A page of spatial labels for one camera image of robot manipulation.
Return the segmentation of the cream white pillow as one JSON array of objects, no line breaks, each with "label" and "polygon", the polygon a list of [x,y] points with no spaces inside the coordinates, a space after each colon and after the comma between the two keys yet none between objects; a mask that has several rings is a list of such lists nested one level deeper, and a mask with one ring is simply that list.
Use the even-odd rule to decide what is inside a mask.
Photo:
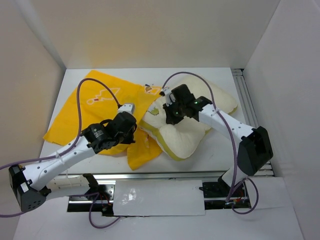
[{"label": "cream white pillow", "polygon": [[[212,99],[206,84],[193,75],[184,76],[170,88],[173,89],[181,84],[186,84],[196,98],[204,96],[209,100]],[[236,99],[214,83],[208,82],[208,84],[213,91],[216,106],[229,115],[235,112],[238,107]],[[185,117],[176,125],[166,124],[166,113],[163,109],[165,102],[165,97],[156,99],[139,122],[139,127],[147,132],[173,160],[183,161],[195,152],[201,140],[212,128],[189,117]]]}]

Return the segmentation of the yellow printed pillowcase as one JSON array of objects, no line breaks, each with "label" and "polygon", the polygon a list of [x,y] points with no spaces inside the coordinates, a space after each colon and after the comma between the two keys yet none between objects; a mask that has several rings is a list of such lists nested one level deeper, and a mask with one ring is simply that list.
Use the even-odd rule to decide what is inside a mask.
[{"label": "yellow printed pillowcase", "polygon": [[[133,103],[134,117],[140,122],[150,105],[159,98],[161,91],[159,86],[135,84],[97,70],[91,70],[86,79],[80,88],[82,121],[78,119],[77,92],[74,90],[44,135],[45,141],[67,145],[76,137],[78,128],[85,129],[90,124],[113,119],[118,104]],[[133,144],[119,144],[100,154],[115,156],[126,153],[128,166],[136,170],[163,152],[157,142],[141,129],[135,131],[134,140]]]}]

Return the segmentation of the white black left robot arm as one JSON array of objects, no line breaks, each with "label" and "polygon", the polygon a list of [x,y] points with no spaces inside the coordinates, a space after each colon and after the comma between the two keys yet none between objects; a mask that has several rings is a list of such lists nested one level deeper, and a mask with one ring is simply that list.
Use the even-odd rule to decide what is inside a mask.
[{"label": "white black left robot arm", "polygon": [[134,143],[136,129],[134,116],[120,112],[114,119],[90,124],[77,140],[47,158],[27,166],[12,165],[8,169],[10,185],[20,210],[23,213],[30,212],[45,201],[59,197],[83,195],[88,200],[97,197],[104,187],[98,184],[91,173],[66,178],[59,178],[59,174],[103,150],[118,144]]}]

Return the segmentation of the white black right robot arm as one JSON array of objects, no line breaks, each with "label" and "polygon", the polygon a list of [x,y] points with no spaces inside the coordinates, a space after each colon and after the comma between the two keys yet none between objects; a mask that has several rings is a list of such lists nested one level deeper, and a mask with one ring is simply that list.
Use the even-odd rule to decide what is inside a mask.
[{"label": "white black right robot arm", "polygon": [[242,179],[254,176],[273,156],[268,131],[259,126],[254,128],[242,123],[214,106],[204,96],[196,98],[186,84],[174,89],[165,87],[163,109],[166,123],[176,125],[185,117],[208,125],[231,140],[236,153],[236,162],[219,178],[218,190],[223,196],[230,196]]}]

